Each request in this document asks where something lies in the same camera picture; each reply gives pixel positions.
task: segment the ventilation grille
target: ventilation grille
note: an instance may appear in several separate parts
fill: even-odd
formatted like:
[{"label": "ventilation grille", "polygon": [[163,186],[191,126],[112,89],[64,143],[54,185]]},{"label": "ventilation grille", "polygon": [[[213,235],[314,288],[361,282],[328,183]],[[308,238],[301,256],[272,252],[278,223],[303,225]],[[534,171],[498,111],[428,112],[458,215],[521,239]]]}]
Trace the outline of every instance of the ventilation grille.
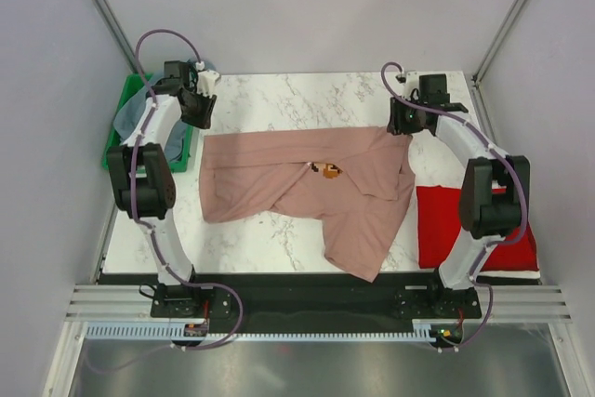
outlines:
[{"label": "ventilation grille", "polygon": [[[209,334],[207,340],[225,337],[226,334]],[[197,340],[197,337],[184,336],[184,323],[91,323],[86,330],[87,339],[126,339],[126,340]],[[414,324],[409,333],[378,334],[241,334],[233,337],[237,341],[435,341],[430,336],[429,324]]]}]

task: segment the brown garment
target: brown garment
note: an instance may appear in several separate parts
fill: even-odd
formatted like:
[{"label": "brown garment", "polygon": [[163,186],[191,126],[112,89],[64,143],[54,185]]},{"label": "brown garment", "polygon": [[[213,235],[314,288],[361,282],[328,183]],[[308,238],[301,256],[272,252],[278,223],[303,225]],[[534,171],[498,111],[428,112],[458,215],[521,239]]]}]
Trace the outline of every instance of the brown garment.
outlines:
[{"label": "brown garment", "polygon": [[272,211],[318,218],[326,259],[374,281],[414,188],[410,141],[381,127],[205,137],[203,216],[226,222]]}]

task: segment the white marble table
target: white marble table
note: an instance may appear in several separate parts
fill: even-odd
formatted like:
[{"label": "white marble table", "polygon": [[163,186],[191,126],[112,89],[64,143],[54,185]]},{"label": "white marble table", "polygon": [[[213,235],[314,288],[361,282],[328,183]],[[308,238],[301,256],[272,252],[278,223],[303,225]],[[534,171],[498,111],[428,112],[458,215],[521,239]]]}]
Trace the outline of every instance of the white marble table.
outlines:
[{"label": "white marble table", "polygon": [[[450,72],[447,76],[451,101],[463,103],[475,118],[463,73]],[[203,138],[233,132],[386,126],[389,97],[378,73],[224,76],[218,87],[212,128],[194,132],[189,169],[174,175],[178,189],[175,221],[196,271],[339,271],[323,257],[322,224],[318,220],[265,212],[236,222],[205,223],[198,196]],[[459,188],[462,183],[464,168],[429,132],[414,136],[409,160],[417,185]],[[419,270],[415,195],[382,270]],[[124,212],[116,218],[103,272],[156,272],[140,229]]]}]

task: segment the white wall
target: white wall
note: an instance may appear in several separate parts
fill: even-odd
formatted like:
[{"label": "white wall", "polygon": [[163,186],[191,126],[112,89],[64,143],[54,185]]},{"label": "white wall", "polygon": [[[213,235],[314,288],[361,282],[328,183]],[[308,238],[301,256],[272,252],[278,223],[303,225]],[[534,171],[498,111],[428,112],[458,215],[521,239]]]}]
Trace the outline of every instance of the white wall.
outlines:
[{"label": "white wall", "polygon": [[127,66],[90,0],[0,0],[0,394],[41,393],[111,201]]},{"label": "white wall", "polygon": [[595,374],[595,1],[531,0],[483,83],[496,136],[532,163],[542,271]]},{"label": "white wall", "polygon": [[[222,73],[477,69],[513,0],[108,0],[130,42],[157,27],[187,34]],[[148,68],[186,48],[143,47]]]}]

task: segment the green plastic bin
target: green plastic bin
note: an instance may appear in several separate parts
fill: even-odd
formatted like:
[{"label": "green plastic bin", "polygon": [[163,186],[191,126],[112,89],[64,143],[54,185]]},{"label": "green plastic bin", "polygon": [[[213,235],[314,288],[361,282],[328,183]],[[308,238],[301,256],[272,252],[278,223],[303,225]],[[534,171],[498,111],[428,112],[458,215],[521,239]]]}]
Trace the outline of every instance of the green plastic bin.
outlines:
[{"label": "green plastic bin", "polygon": [[[147,74],[147,79],[151,79],[152,73]],[[126,102],[132,98],[132,96],[137,93],[139,90],[142,89],[142,80],[140,76],[137,74],[130,74],[126,78],[126,82],[124,83],[124,88],[122,89],[122,95],[120,95],[120,102],[118,102],[118,108],[116,109],[116,113],[126,104]],[[184,172],[188,169],[188,159],[190,158],[190,143],[192,140],[192,126],[187,126],[186,134],[184,135],[184,144],[182,146],[182,154],[180,158],[175,162],[169,163],[169,169],[171,172]],[[108,138],[108,143],[105,145],[105,151],[103,151],[103,160],[101,165],[107,169],[108,168],[108,161],[107,161],[107,151],[112,146],[119,146],[122,143],[120,140],[120,136],[115,131],[112,126],[112,131],[110,132],[110,137]]]}]

